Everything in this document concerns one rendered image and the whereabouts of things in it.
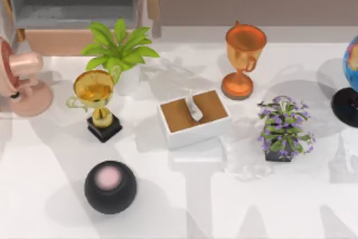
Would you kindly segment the white and wooden tissue box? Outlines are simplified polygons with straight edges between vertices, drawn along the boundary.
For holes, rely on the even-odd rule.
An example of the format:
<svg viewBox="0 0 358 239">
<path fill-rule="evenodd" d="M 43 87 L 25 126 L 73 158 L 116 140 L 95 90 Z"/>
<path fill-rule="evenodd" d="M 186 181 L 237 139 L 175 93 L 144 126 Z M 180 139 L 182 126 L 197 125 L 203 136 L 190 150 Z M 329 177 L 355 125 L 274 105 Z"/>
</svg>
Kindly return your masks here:
<svg viewBox="0 0 358 239">
<path fill-rule="evenodd" d="M 210 89 L 192 96 L 203 114 L 199 121 L 191 116 L 184 96 L 157 105 L 157 115 L 169 149 L 224 135 L 231 128 L 232 118 L 217 90 Z"/>
</svg>

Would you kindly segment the green plant in white pot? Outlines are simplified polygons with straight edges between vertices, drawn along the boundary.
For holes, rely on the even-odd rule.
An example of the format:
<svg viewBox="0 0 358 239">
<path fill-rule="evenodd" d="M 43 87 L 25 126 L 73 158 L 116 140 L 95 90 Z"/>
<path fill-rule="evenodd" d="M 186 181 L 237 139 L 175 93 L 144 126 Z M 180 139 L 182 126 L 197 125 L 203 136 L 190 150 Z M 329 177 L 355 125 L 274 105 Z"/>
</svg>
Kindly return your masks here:
<svg viewBox="0 0 358 239">
<path fill-rule="evenodd" d="M 147 36 L 149 27 L 138 27 L 128 31 L 123 19 L 118 19 L 111 31 L 100 22 L 91 22 L 90 31 L 94 43 L 82 50 L 83 56 L 93 56 L 86 69 L 102 67 L 111 72 L 119 66 L 121 73 L 115 79 L 119 95 L 130 95 L 139 85 L 140 65 L 145 58 L 158 58 L 159 54 L 150 47 L 151 39 Z"/>
</svg>

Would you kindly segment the orange copper trophy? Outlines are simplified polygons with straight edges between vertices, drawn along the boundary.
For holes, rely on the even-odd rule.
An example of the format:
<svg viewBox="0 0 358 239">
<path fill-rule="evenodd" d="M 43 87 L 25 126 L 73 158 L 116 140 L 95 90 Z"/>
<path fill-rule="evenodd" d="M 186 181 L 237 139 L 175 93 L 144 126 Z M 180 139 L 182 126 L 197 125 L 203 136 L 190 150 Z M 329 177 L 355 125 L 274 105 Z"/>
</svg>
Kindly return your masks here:
<svg viewBox="0 0 358 239">
<path fill-rule="evenodd" d="M 225 40 L 227 57 L 235 72 L 223 78 L 221 89 L 229 99 L 245 100 L 253 92 L 253 81 L 247 74 L 256 68 L 267 38 L 258 27 L 236 21 L 227 31 Z"/>
</svg>

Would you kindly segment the gold trophy on black base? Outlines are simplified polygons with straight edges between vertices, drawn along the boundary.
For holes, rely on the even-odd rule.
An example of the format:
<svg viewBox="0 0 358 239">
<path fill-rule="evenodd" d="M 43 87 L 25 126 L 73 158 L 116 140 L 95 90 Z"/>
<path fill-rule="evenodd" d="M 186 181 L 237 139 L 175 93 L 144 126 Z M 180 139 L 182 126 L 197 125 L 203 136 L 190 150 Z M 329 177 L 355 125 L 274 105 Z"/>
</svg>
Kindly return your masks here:
<svg viewBox="0 0 358 239">
<path fill-rule="evenodd" d="M 114 91 L 115 80 L 121 69 L 114 66 L 111 72 L 92 69 L 77 77 L 73 84 L 75 95 L 65 102 L 68 108 L 93 109 L 87 119 L 88 130 L 102 143 L 117 134 L 122 126 L 119 119 L 107 108 Z"/>
</svg>

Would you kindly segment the purple flower plant black pot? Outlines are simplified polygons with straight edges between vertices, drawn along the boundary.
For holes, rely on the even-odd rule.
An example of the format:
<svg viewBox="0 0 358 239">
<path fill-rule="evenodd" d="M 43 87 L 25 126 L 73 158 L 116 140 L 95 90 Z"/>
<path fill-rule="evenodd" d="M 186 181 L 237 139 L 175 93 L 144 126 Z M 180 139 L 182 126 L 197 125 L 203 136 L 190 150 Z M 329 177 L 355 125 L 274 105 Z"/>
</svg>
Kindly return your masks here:
<svg viewBox="0 0 358 239">
<path fill-rule="evenodd" d="M 258 117 L 264 121 L 258 140 L 262 142 L 265 160 L 290 162 L 300 154 L 313 151 L 315 136 L 305 132 L 303 123 L 310 119 L 309 106 L 289 96 L 278 95 L 271 102 L 260 102 Z"/>
</svg>

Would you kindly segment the black round speaker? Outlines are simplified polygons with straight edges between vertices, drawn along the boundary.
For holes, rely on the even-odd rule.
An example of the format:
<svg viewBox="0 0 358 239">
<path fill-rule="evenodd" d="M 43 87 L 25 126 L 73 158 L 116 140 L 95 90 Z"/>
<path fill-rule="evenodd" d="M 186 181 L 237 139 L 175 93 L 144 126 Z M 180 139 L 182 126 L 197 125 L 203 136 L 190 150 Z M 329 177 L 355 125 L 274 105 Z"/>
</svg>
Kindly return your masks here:
<svg viewBox="0 0 358 239">
<path fill-rule="evenodd" d="M 118 214 L 134 201 L 137 182 L 124 163 L 107 160 L 97 164 L 84 182 L 84 195 L 89 205 L 102 214 Z"/>
</svg>

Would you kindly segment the pale wooden drawer front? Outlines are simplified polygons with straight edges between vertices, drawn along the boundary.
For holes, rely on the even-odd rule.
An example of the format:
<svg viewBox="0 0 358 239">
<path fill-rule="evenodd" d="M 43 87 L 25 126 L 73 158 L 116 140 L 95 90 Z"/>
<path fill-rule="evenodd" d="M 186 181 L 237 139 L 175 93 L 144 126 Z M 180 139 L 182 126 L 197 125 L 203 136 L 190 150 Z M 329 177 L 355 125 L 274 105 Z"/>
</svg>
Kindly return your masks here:
<svg viewBox="0 0 358 239">
<path fill-rule="evenodd" d="M 26 29 L 25 38 L 14 45 L 17 52 L 42 56 L 80 56 L 86 45 L 94 43 L 89 29 Z"/>
</svg>

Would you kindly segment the pink desk fan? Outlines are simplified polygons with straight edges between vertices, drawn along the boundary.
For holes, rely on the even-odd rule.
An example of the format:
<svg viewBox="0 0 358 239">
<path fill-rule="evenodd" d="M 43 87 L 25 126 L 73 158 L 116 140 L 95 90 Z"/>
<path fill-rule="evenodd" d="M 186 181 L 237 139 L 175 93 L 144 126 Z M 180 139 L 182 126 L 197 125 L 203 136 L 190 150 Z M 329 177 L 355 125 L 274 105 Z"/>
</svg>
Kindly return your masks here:
<svg viewBox="0 0 358 239">
<path fill-rule="evenodd" d="M 14 54 L 10 44 L 0 37 L 0 95 L 7 98 L 15 114 L 32 117 L 50 107 L 53 93 L 37 78 L 43 67 L 41 55 L 35 52 Z"/>
</svg>

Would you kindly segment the blue globe on black base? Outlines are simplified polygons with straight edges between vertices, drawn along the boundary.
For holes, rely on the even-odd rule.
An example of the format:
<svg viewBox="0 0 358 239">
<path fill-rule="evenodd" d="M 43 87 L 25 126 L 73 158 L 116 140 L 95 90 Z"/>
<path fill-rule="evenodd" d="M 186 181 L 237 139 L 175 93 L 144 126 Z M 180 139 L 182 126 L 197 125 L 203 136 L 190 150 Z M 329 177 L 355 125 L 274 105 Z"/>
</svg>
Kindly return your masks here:
<svg viewBox="0 0 358 239">
<path fill-rule="evenodd" d="M 350 86 L 333 95 L 331 108 L 341 122 L 358 128 L 358 36 L 352 39 L 344 53 L 342 70 Z"/>
</svg>

